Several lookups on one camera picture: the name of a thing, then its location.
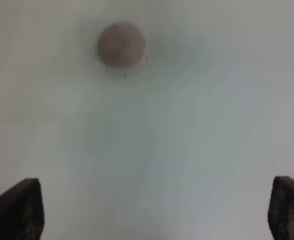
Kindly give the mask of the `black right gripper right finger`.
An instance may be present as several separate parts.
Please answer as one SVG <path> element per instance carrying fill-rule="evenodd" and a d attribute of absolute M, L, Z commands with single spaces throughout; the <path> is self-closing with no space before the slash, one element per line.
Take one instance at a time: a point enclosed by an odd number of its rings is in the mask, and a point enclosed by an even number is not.
<path fill-rule="evenodd" d="M 268 224 L 274 240 L 294 240 L 294 179 L 289 176 L 273 180 Z"/>

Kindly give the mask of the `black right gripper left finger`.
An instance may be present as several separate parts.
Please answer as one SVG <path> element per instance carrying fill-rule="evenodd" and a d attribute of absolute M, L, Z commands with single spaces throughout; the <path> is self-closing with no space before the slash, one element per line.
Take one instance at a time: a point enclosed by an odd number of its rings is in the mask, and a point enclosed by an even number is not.
<path fill-rule="evenodd" d="M 43 228 L 39 179 L 25 178 L 0 195 L 0 240 L 39 240 Z"/>

